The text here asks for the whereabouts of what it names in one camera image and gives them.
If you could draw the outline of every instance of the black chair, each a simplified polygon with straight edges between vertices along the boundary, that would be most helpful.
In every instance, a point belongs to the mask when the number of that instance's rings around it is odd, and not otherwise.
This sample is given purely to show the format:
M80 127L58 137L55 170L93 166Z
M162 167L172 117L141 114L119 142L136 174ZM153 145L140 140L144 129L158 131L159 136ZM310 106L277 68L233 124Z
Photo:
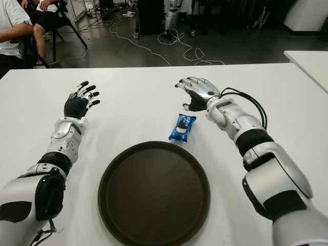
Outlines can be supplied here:
M50 68L49 65L46 63L46 61L43 60L43 58L39 55L38 51L36 50L35 44L33 43L33 38L32 37L33 37L32 34L26 35L24 37L20 37L20 38L11 40L10 43L16 44L16 43L19 43L19 42L23 42L24 51L23 51L23 54L22 54L22 58L23 58L23 61L24 61L25 68L28 68L28 69L33 68L36 65L37 59L46 68ZM33 58L33 57L31 57L27 54L27 52L29 50L32 52L32 54L34 55L35 58Z
M33 6L33 9L35 10L37 5L33 2L33 0L29 0L29 3L31 6ZM68 10L66 8L67 3L64 1L60 1L55 4L57 7L57 11L55 12L54 16L54 23L57 25L54 26L54 29L49 30L52 32L52 47L53 47L53 61L56 61L56 36L58 36L61 41L64 41L63 37L57 32L57 29L63 26L69 26L72 28L78 39L82 42L84 47L88 49L87 44L84 42L78 31L75 29L73 24L71 23L70 19L65 15L65 13L68 13Z

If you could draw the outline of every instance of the black shorts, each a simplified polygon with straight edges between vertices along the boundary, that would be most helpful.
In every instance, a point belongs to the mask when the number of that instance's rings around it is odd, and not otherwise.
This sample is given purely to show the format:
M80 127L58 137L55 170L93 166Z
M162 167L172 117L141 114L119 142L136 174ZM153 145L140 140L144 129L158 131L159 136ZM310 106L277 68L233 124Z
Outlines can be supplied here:
M24 68L24 62L22 59L14 55L3 55L0 54L0 78L10 69L22 69Z
M65 18L58 16L55 17L55 13L50 11L35 10L29 15L33 25L39 24L46 32L52 31L66 24Z

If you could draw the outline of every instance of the blue snack wrapper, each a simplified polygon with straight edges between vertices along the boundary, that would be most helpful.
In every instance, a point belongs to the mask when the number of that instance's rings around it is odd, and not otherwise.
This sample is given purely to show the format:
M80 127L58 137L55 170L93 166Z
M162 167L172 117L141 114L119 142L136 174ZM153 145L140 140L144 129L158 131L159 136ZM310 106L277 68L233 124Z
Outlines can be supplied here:
M196 116L187 116L179 114L178 122L169 136L169 140L177 139L179 141L187 142L188 133L196 120Z

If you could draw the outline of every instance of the round tray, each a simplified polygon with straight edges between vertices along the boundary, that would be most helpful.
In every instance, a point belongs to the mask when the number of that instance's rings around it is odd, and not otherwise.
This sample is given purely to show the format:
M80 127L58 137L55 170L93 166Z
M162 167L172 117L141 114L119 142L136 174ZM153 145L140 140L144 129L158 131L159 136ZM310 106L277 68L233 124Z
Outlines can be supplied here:
M209 204L209 183L198 161L159 141L119 154L98 191L104 224L128 246L182 245L202 227Z

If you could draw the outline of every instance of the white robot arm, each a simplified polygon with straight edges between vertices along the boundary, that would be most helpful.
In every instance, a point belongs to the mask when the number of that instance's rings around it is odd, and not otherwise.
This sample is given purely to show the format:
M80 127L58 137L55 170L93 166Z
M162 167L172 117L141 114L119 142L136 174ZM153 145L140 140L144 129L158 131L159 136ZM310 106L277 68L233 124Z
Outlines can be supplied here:
M64 118L55 124L48 150L37 164L0 191L0 246L30 246L55 232L52 218L62 210L66 177L78 157L87 129L86 112L100 103L91 101L96 87L80 84L69 96ZM50 230L42 228L49 221Z
M191 103L183 105L186 110L206 110L207 118L236 144L248 171L242 180L243 188L255 210L272 220L273 244L328 245L328 218L314 208L307 178L268 135L266 126L232 99L224 98L206 79L184 78L175 87L191 96Z

